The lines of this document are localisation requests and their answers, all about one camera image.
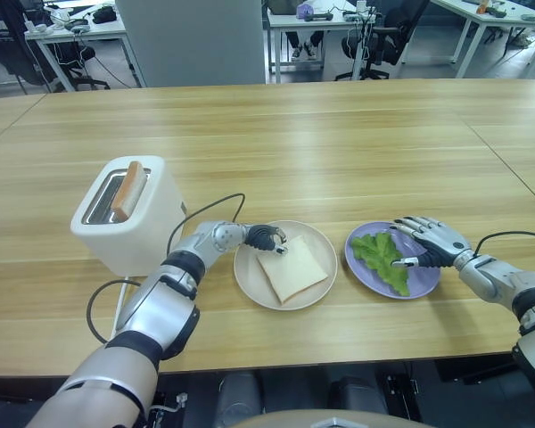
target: purple plate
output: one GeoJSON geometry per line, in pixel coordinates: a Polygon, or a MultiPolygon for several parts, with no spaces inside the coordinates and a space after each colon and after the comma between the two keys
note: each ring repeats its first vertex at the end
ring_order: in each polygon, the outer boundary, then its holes
{"type": "Polygon", "coordinates": [[[353,249],[350,248],[350,240],[363,235],[376,235],[379,232],[389,232],[392,235],[392,241],[394,241],[396,248],[404,257],[417,256],[426,251],[422,245],[410,236],[406,236],[398,230],[389,229],[390,225],[391,223],[386,221],[374,221],[359,226],[350,233],[345,243],[345,257],[349,268],[361,283],[383,296],[392,297],[393,299],[417,299],[418,297],[425,296],[436,288],[436,285],[440,281],[439,267],[410,267],[408,269],[407,281],[410,295],[403,297],[394,292],[392,287],[385,283],[373,269],[366,267],[364,260],[355,259],[353,249]]]}

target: white toaster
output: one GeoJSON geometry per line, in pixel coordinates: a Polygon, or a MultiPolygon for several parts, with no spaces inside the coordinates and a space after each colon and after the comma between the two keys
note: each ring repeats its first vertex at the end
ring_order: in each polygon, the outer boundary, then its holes
{"type": "Polygon", "coordinates": [[[162,158],[125,156],[110,161],[97,176],[73,215],[71,232],[113,274],[147,276],[167,257],[169,235],[185,214],[182,195],[162,158]],[[129,198],[129,216],[123,219],[111,206],[125,186],[131,162],[140,162],[146,178],[129,198]]]}

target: person's legs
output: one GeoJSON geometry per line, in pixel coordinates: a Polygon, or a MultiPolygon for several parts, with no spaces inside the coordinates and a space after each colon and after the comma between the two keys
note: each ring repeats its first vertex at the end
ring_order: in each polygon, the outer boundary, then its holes
{"type": "Polygon", "coordinates": [[[297,31],[286,31],[285,35],[293,49],[300,46],[300,38],[297,35],[297,31]]]}
{"type": "Polygon", "coordinates": [[[317,47],[319,46],[319,43],[321,43],[321,40],[323,40],[323,31],[315,31],[309,40],[303,44],[305,47],[305,52],[307,52],[308,59],[317,59],[317,47]]]}
{"type": "Polygon", "coordinates": [[[311,35],[311,44],[314,46],[314,47],[318,47],[319,46],[319,43],[321,43],[321,40],[323,40],[323,31],[315,31],[312,35],[311,35]]]}
{"type": "Polygon", "coordinates": [[[300,59],[302,49],[302,46],[300,45],[300,38],[296,31],[286,31],[285,35],[287,36],[287,39],[293,48],[292,61],[298,61],[300,59]]]}

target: chair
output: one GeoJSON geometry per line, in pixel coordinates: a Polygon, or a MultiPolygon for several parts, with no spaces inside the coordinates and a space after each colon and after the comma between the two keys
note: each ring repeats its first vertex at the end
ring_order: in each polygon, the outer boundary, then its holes
{"type": "MultiPolygon", "coordinates": [[[[0,62],[8,74],[16,77],[24,93],[21,78],[31,85],[46,85],[49,89],[48,83],[55,79],[55,73],[36,44],[26,42],[24,21],[20,0],[0,0],[0,62]]],[[[70,42],[51,46],[51,49],[54,54],[57,51],[62,70],[76,89],[79,84],[89,84],[92,88],[103,85],[109,89],[107,82],[92,79],[82,72],[82,64],[95,57],[93,48],[70,42]]]]}
{"type": "MultiPolygon", "coordinates": [[[[389,78],[389,73],[374,70],[371,67],[373,64],[381,65],[382,61],[392,65],[398,63],[428,3],[429,0],[402,0],[400,7],[388,11],[384,18],[383,27],[372,28],[368,43],[368,58],[366,58],[365,68],[360,71],[361,80],[389,78]]],[[[351,38],[345,37],[342,40],[342,50],[345,55],[354,59],[360,41],[360,35],[351,38]]],[[[351,76],[352,72],[340,74],[335,78],[335,81],[351,76]]]]}

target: robotic arm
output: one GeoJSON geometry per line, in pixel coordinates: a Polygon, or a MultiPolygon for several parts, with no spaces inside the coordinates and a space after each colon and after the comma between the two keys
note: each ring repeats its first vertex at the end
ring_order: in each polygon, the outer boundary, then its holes
{"type": "Polygon", "coordinates": [[[481,299],[499,303],[515,314],[522,337],[513,347],[513,357],[535,389],[535,272],[474,254],[462,235],[434,218],[401,218],[391,228],[411,236],[426,249],[417,257],[392,262],[393,266],[453,265],[460,279],[481,299]]]}
{"type": "MultiPolygon", "coordinates": [[[[392,228],[426,248],[426,253],[393,265],[455,266],[480,298],[514,312],[522,336],[513,348],[514,359],[535,388],[535,272],[491,256],[478,257],[462,235],[433,218],[402,218],[392,228]]],[[[28,426],[120,428],[144,420],[159,362],[182,351],[198,322],[200,312],[193,299],[204,274],[219,256],[241,243],[285,254],[284,242],[284,233],[272,226],[202,223],[131,297],[120,313],[115,337],[81,364],[28,426]]],[[[401,426],[398,423],[380,426],[401,426]]]]}
{"type": "Polygon", "coordinates": [[[120,428],[144,420],[159,362],[181,352],[198,323],[200,311],[193,300],[204,274],[242,243],[285,254],[285,240],[281,229],[268,225],[200,224],[129,299],[115,337],[79,366],[28,427],[120,428]]]}

